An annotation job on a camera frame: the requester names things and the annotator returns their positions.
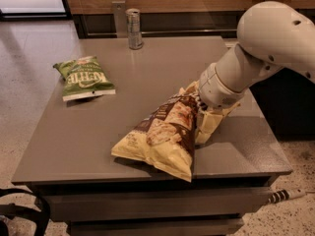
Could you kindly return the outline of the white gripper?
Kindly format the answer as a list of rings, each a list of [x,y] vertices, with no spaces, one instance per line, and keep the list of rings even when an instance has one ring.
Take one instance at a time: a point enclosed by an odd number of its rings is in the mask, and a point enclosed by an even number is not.
[[[180,95],[198,94],[201,100],[211,108],[198,110],[195,130],[195,144],[204,144],[215,132],[222,120],[240,103],[243,92],[235,92],[226,87],[216,72],[216,63],[212,63],[200,76],[186,88],[179,90]]]

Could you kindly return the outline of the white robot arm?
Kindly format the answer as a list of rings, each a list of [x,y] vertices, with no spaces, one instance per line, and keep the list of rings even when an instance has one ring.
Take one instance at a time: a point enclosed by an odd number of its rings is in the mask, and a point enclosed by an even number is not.
[[[237,25],[237,43],[185,91],[198,94],[195,143],[204,144],[253,85],[284,68],[315,83],[315,25],[284,3],[249,8]]]

